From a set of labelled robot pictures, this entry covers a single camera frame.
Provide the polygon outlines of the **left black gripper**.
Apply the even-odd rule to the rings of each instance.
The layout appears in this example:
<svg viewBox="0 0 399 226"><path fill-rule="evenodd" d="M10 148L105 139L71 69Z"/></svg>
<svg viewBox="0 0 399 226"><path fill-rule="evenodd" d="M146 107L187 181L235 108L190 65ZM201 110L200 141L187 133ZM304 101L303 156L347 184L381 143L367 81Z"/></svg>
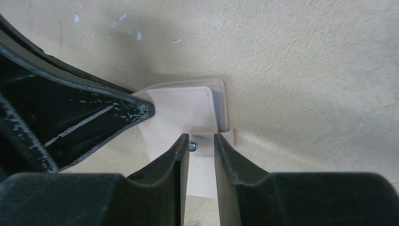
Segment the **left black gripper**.
<svg viewBox="0 0 399 226"><path fill-rule="evenodd" d="M0 19L0 179L57 173L155 114L132 91L77 69Z"/></svg>

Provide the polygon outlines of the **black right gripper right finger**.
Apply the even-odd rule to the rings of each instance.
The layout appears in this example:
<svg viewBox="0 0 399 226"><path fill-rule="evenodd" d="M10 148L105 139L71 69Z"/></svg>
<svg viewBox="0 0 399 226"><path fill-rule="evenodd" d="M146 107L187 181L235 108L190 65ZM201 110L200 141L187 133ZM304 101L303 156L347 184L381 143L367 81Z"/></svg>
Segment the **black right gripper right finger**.
<svg viewBox="0 0 399 226"><path fill-rule="evenodd" d="M214 135L223 226L396 226L399 196L368 172L270 173Z"/></svg>

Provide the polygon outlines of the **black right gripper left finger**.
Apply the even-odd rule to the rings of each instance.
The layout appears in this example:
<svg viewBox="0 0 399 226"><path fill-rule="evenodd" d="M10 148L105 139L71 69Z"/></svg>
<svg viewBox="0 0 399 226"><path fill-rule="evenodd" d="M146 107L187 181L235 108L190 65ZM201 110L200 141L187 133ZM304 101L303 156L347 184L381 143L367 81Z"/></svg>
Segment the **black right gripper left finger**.
<svg viewBox="0 0 399 226"><path fill-rule="evenodd" d="M0 185L3 226L181 226L189 135L128 177L20 173Z"/></svg>

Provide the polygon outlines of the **beige leather card holder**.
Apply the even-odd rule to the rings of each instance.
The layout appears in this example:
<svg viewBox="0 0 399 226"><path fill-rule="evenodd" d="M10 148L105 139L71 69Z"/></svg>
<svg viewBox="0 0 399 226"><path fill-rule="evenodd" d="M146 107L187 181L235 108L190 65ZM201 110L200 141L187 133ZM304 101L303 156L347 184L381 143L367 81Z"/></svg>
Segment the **beige leather card holder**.
<svg viewBox="0 0 399 226"><path fill-rule="evenodd" d="M149 160L161 156L181 134L189 134L187 194L216 198L214 134L221 133L234 145L224 81L161 83L133 95L155 107L155 115L138 125Z"/></svg>

